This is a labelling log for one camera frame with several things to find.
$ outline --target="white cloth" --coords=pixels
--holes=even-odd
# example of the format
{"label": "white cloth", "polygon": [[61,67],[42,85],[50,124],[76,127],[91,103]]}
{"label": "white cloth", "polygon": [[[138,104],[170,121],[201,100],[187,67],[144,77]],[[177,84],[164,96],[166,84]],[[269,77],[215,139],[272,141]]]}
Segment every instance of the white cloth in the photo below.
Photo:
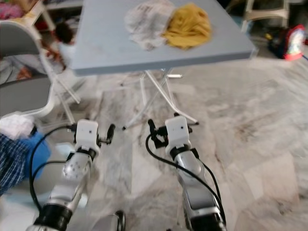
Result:
{"label": "white cloth", "polygon": [[25,115],[13,114],[0,119],[0,133],[11,140],[27,138],[33,127],[34,118]]}
{"label": "white cloth", "polygon": [[150,0],[129,10],[124,18],[130,39],[145,50],[165,44],[166,30],[175,6],[169,0]]}
{"label": "white cloth", "polygon": [[59,42],[58,48],[59,48],[60,54],[62,55],[64,59],[65,64],[67,66],[70,66],[71,60],[75,54],[75,46]]}

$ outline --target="white chair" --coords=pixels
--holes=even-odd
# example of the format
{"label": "white chair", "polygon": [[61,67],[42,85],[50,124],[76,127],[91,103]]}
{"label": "white chair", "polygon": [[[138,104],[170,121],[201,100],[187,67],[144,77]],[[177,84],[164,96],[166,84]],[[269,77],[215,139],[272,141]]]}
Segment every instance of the white chair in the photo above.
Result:
{"label": "white chair", "polygon": [[[236,4],[243,2],[243,0],[232,0],[228,7],[227,11],[235,6]],[[289,20],[289,0],[282,0],[282,7],[278,9],[271,10],[253,10],[255,0],[246,0],[246,8],[243,16],[242,32],[246,33],[248,28],[248,21],[251,20],[260,20],[266,18],[282,18],[282,26],[288,27]]]}
{"label": "white chair", "polygon": [[57,77],[38,42],[23,25],[12,21],[0,22],[0,57],[20,54],[33,54],[39,57],[46,75],[35,78],[12,81],[0,85],[0,117],[15,111],[34,117],[46,116],[54,107],[58,98],[65,110],[67,118],[74,122],[73,115],[56,89],[60,83],[77,103],[80,99]]}

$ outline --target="toy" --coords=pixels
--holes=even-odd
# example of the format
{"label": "toy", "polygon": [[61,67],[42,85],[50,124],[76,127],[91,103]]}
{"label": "toy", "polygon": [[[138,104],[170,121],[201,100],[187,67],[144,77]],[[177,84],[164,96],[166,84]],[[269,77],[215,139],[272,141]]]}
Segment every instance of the toy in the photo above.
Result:
{"label": "toy", "polygon": [[305,28],[297,25],[289,29],[280,29],[273,35],[266,35],[269,39],[269,50],[278,58],[296,60],[303,56],[302,46],[305,42]]}

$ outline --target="chair backrest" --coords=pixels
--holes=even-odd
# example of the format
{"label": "chair backrest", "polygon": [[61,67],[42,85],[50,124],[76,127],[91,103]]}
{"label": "chair backrest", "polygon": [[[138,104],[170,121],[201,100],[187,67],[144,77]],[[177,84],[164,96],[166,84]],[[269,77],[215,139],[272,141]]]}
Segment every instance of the chair backrest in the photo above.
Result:
{"label": "chair backrest", "polygon": [[39,46],[28,29],[12,21],[0,22],[0,58],[19,54],[39,54]]}

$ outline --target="child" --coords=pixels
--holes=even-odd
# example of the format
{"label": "child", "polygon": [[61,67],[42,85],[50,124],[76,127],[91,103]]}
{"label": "child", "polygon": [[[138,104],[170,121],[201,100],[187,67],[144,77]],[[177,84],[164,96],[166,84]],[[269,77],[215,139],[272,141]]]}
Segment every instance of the child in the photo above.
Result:
{"label": "child", "polygon": [[58,48],[60,54],[64,58],[64,62],[69,66],[73,55],[75,53],[75,46],[73,41],[73,31],[66,23],[59,23],[56,26],[54,35],[58,40]]}

